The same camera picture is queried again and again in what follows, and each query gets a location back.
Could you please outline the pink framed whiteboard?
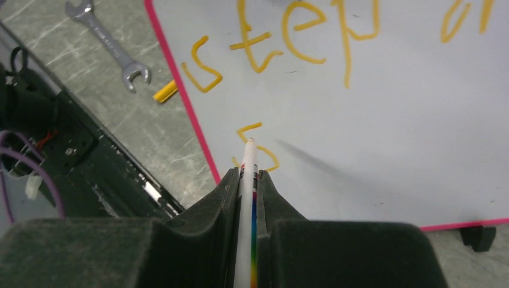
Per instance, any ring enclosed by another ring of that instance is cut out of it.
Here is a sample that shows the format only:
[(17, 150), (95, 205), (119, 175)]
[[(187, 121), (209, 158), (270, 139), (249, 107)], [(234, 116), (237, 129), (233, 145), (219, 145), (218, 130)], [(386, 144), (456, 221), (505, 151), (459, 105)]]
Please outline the pink framed whiteboard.
[(313, 220), (508, 222), (507, 1), (146, 1), (218, 181)]

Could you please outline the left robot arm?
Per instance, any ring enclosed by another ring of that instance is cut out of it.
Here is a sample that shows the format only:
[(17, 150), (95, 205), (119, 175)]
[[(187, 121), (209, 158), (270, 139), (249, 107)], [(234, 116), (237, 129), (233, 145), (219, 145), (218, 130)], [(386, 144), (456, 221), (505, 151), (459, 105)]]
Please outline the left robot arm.
[(11, 69), (1, 66), (1, 129), (39, 136), (56, 128), (59, 104), (28, 64), (28, 50), (18, 46), (11, 51)]

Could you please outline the yellow marker cap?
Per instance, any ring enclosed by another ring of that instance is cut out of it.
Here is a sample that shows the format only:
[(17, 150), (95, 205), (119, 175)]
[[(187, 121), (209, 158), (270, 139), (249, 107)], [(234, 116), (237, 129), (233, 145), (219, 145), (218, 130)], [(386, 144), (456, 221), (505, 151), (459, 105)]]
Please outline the yellow marker cap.
[(161, 90), (156, 92), (153, 95), (153, 99), (158, 103), (165, 103), (168, 99), (170, 99), (174, 94), (178, 92), (178, 87), (176, 85), (175, 80), (171, 80), (167, 85), (165, 85)]

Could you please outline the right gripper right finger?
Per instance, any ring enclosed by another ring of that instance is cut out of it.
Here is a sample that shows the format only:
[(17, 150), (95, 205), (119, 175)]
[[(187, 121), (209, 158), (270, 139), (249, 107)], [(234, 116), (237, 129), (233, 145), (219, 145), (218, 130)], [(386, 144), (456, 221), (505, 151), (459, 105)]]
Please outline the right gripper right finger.
[(306, 219), (258, 180), (259, 287), (447, 287), (427, 236), (408, 223)]

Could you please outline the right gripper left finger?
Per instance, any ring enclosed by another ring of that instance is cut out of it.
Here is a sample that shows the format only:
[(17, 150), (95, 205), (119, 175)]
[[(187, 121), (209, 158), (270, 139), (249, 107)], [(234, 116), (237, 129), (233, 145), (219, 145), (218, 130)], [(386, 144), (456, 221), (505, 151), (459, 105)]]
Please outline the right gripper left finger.
[(230, 287), (230, 169), (175, 218), (29, 220), (1, 238), (2, 287)]

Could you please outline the white marker pen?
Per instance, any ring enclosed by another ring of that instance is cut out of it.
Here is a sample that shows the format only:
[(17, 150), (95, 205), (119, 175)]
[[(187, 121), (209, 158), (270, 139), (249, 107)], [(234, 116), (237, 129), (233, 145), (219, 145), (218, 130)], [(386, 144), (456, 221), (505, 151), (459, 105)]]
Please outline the white marker pen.
[(238, 237), (233, 287), (257, 287), (257, 146), (254, 138), (245, 144), (239, 173)]

